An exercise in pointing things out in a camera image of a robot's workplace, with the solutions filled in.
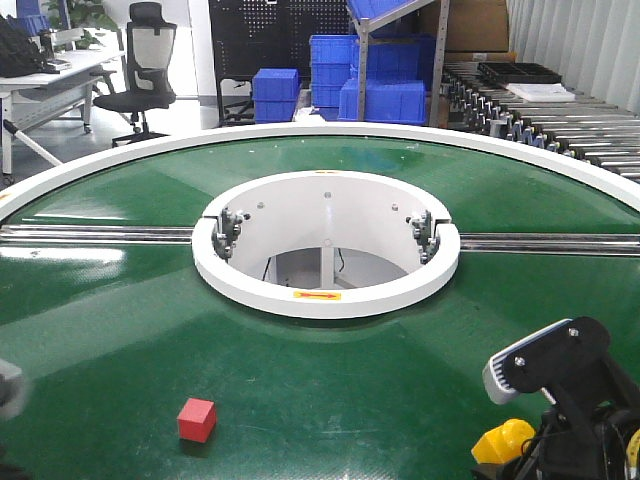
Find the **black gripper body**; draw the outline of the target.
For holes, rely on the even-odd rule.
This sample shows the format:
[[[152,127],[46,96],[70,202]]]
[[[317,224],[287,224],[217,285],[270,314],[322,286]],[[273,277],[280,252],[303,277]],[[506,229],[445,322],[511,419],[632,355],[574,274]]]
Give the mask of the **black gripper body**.
[[[480,463],[473,479],[637,479],[639,412],[600,406],[581,425],[551,408],[521,455],[503,464]]]

